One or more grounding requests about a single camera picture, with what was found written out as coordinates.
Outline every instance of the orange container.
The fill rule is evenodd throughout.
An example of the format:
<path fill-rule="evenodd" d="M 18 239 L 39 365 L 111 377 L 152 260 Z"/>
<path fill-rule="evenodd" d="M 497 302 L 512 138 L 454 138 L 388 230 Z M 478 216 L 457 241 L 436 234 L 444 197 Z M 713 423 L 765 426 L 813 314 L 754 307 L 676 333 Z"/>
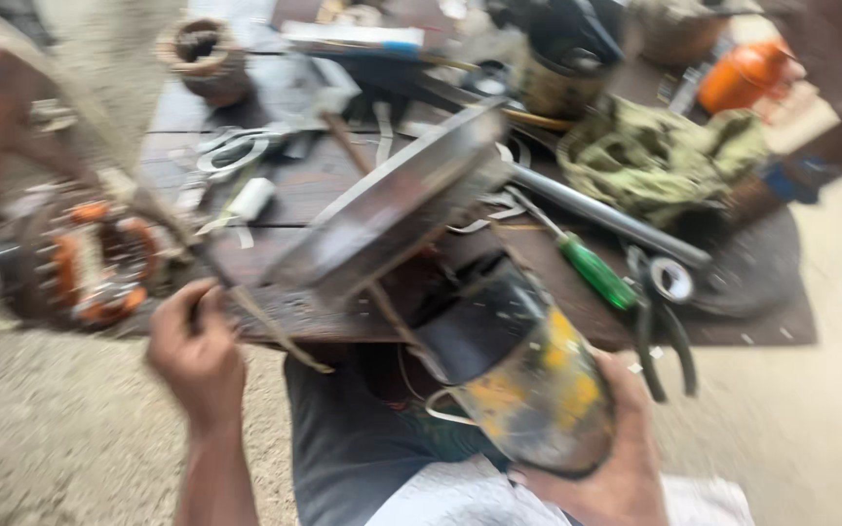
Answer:
<path fill-rule="evenodd" d="M 720 57 L 701 82 L 697 100 L 709 113 L 751 108 L 778 85 L 789 60 L 780 38 L 739 46 Z"/>

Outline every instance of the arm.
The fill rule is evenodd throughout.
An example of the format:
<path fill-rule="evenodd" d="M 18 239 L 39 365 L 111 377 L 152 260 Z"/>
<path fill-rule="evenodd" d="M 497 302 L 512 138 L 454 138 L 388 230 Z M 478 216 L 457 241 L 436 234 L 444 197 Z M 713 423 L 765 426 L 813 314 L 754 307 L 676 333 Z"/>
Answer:
<path fill-rule="evenodd" d="M 510 470 L 509 479 L 557 504 L 585 526 L 668 526 L 649 394 L 613 356 L 598 351 L 594 357 L 615 403 L 615 440 L 609 459 L 579 480 L 523 466 Z"/>
<path fill-rule="evenodd" d="M 191 312 L 199 303 L 198 328 Z M 242 450 L 245 361 L 215 280 L 192 282 L 152 316 L 148 364 L 181 402 L 189 451 L 176 526 L 258 524 Z"/>

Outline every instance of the concrete floor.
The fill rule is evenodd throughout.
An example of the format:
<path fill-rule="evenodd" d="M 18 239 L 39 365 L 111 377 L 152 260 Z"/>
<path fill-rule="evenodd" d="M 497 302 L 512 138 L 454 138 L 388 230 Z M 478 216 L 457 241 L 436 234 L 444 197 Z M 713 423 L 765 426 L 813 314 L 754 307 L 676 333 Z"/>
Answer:
<path fill-rule="evenodd" d="M 152 41 L 181 1 L 43 4 L 58 55 L 140 137 L 163 78 Z M 672 404 L 656 409 L 656 428 L 665 472 L 738 482 L 757 524 L 830 525 L 842 523 L 842 181 L 794 213 L 821 342 L 697 350 L 696 400 L 662 360 Z M 3 319 L 0 525 L 170 523 L 183 428 L 142 366 L 144 342 L 15 333 Z M 282 358 L 250 353 L 246 446 L 262 523 L 292 525 Z"/>

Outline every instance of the wooden workbench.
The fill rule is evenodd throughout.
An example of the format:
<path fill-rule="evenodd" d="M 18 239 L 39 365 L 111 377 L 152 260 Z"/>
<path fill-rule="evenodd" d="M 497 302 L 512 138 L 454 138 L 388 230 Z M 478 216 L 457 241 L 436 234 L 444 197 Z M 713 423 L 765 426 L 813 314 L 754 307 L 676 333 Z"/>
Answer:
<path fill-rule="evenodd" d="M 170 159 L 170 151 L 194 146 L 201 137 L 210 136 L 202 136 L 202 132 L 209 132 L 215 126 L 262 126 L 270 120 L 280 120 L 283 114 L 292 110 L 293 100 L 287 95 L 287 89 L 293 76 L 287 74 L 284 56 L 250 56 L 249 71 L 258 87 L 257 96 L 212 115 L 203 101 L 189 93 L 179 80 L 170 78 L 166 81 L 152 125 L 142 143 L 141 164 L 151 185 L 169 202 L 174 201 L 185 177 L 185 170 Z M 614 84 L 618 93 L 621 90 L 627 98 L 652 104 L 645 98 L 650 96 L 654 99 L 661 74 L 651 66 L 642 65 L 632 68 L 629 75 L 622 78 Z M 640 78 L 649 80 L 641 82 Z M 640 86 L 648 86 L 650 91 L 639 93 Z M 633 91 L 637 92 L 635 97 L 631 94 Z M 438 114 L 421 113 L 428 117 Z M 378 135 L 371 133 L 354 135 L 357 146 L 363 148 L 370 159 L 374 158 L 377 140 Z M 392 153 L 409 142 L 407 137 L 397 137 Z M 561 180 L 559 169 L 550 155 L 542 155 L 536 150 L 533 153 L 534 169 Z M 232 228 L 227 228 L 217 237 L 213 252 L 226 271 L 239 282 L 250 285 L 259 303 L 279 319 L 288 334 L 298 341 L 400 341 L 394 329 L 365 297 L 354 298 L 342 309 L 329 310 L 313 301 L 306 291 L 282 290 L 274 285 L 256 286 L 262 270 L 289 246 L 301 229 L 359 179 L 359 173 L 343 149 L 331 137 L 320 137 L 306 158 L 279 165 L 269 164 L 260 167 L 259 172 L 277 185 L 277 195 L 251 224 L 252 248 L 240 249 L 239 238 Z M 217 188 L 210 200 L 211 209 L 219 209 L 231 190 L 231 185 Z M 584 237 L 588 245 L 617 272 L 626 273 L 624 254 L 615 239 L 590 225 L 575 223 L 553 207 L 548 207 L 548 211 Z M 542 228 L 527 218 L 517 218 L 493 230 L 467 237 L 448 236 L 441 244 L 455 247 L 458 244 L 503 245 L 535 270 L 562 311 L 594 344 L 612 350 L 632 346 L 631 319 L 611 310 L 581 281 L 557 253 L 554 243 Z M 142 314 L 134 319 L 136 332 L 146 330 L 144 314 L 152 307 L 151 303 L 147 304 L 141 310 Z M 695 311 L 679 314 L 694 345 L 743 345 L 749 342 L 794 345 L 812 343 L 816 339 L 811 309 L 803 289 L 791 301 L 761 317 L 712 317 Z M 244 319 L 243 330 L 248 340 L 270 341 L 270 335 L 251 318 Z"/>

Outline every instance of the hand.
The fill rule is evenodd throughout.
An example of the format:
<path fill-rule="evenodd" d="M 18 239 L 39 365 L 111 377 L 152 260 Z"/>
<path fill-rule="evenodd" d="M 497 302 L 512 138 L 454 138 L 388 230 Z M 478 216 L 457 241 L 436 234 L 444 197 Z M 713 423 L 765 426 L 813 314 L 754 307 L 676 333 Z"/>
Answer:
<path fill-rule="evenodd" d="M 514 466 L 509 479 L 585 526 L 668 526 L 649 393 L 615 357 L 596 352 L 594 358 L 615 403 L 615 439 L 609 459 L 579 480 L 523 466 Z"/>
<path fill-rule="evenodd" d="M 191 312 L 199 303 L 199 333 Z M 190 419 L 193 435 L 241 431 L 245 360 L 223 311 L 216 280 L 190 282 L 152 315 L 146 359 L 168 383 Z"/>

